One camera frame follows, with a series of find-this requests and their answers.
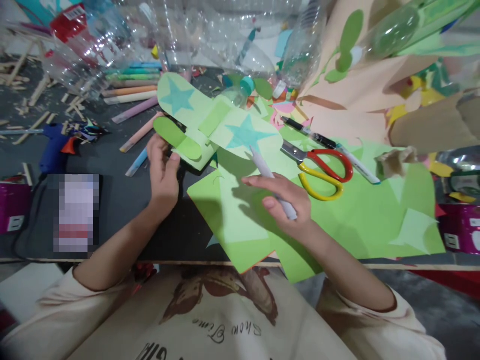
black pen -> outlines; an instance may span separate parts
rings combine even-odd
[[[290,125],[292,128],[295,128],[299,132],[308,135],[310,138],[315,140],[317,143],[319,143],[323,147],[327,149],[332,149],[332,150],[335,150],[337,148],[337,143],[335,141],[330,140],[329,138],[322,136],[320,134],[317,134],[315,132],[312,132],[312,130],[310,130],[308,127],[303,126],[302,124],[296,122],[295,120],[286,116],[281,116],[281,119],[284,122],[286,122],[288,125]]]

fingernail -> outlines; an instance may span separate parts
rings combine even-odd
[[[265,200],[263,200],[263,205],[267,208],[267,209],[271,209],[275,206],[275,201],[271,198],[267,198]]]

blue star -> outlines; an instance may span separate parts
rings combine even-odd
[[[247,149],[252,146],[257,152],[260,153],[258,142],[262,139],[269,138],[275,134],[267,132],[258,132],[254,129],[252,124],[252,116],[248,115],[245,121],[240,126],[225,125],[232,133],[233,138],[226,146],[227,149],[238,148],[241,146]]]
[[[195,90],[191,89],[182,91],[172,79],[169,78],[168,82],[170,83],[170,95],[162,97],[160,101],[171,105],[171,115],[175,116],[180,109],[193,110],[194,108],[192,107],[192,104],[190,104],[190,98]]]

scissor blade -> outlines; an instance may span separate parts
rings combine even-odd
[[[300,150],[298,147],[293,146],[287,140],[283,140],[283,146],[281,149],[289,156],[297,160],[301,163],[303,160],[306,159],[307,153],[305,151]]]

scissors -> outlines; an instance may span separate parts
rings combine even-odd
[[[347,183],[349,182],[352,177],[354,176],[354,170],[352,168],[352,163],[350,160],[341,152],[332,150],[332,149],[315,149],[311,151],[302,151],[298,147],[293,146],[291,143],[288,141],[284,140],[283,141],[283,146],[281,149],[290,157],[292,157],[294,160],[297,161],[298,167],[300,170],[302,170],[304,173],[307,173],[309,175],[312,175],[316,178],[325,180],[327,183],[332,184],[333,186],[336,187],[336,193],[333,194],[332,196],[323,196],[317,193],[309,184],[307,180],[307,176],[304,173],[301,173],[299,175],[300,177],[300,182],[305,188],[305,190],[310,194],[311,197],[320,200],[320,201],[333,201],[338,199],[340,196],[342,196],[342,193],[344,192],[344,185],[342,183]],[[345,177],[340,177],[337,173],[335,173],[321,158],[319,155],[332,155],[336,158],[338,158],[342,163],[343,166],[345,167]],[[311,159],[315,163],[318,164],[318,166],[323,169],[323,171],[326,172],[326,175],[324,173],[318,172],[316,170],[313,170],[309,168],[308,166],[305,165],[304,160],[305,159]]]

